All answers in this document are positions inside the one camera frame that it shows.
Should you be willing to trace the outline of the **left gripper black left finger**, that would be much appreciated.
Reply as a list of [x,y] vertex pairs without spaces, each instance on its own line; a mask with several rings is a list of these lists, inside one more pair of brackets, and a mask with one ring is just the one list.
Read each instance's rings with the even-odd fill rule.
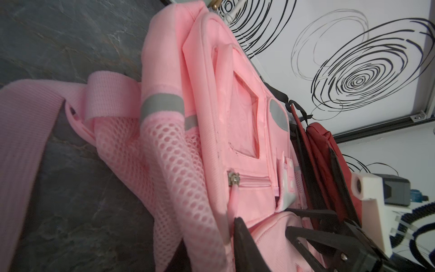
[[233,249],[237,272],[270,272],[242,218],[234,220]]

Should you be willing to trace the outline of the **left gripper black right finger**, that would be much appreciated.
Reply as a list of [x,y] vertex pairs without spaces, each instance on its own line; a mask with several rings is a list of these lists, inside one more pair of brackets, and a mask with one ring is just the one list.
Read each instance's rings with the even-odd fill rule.
[[[287,227],[287,240],[297,249],[315,272],[381,272],[382,253],[355,226],[343,226],[341,233]],[[326,258],[321,264],[302,243],[306,240]]]

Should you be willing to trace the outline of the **pink tape outline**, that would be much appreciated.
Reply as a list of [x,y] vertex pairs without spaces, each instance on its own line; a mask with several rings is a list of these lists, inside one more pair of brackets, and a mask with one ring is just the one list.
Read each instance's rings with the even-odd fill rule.
[[142,79],[110,71],[87,83],[17,80],[1,89],[1,270],[26,218],[61,107],[74,131],[154,217],[154,260],[195,272],[234,272],[233,225],[245,222],[271,272],[313,269],[287,240],[312,229],[287,112],[232,32],[202,1],[157,13]]

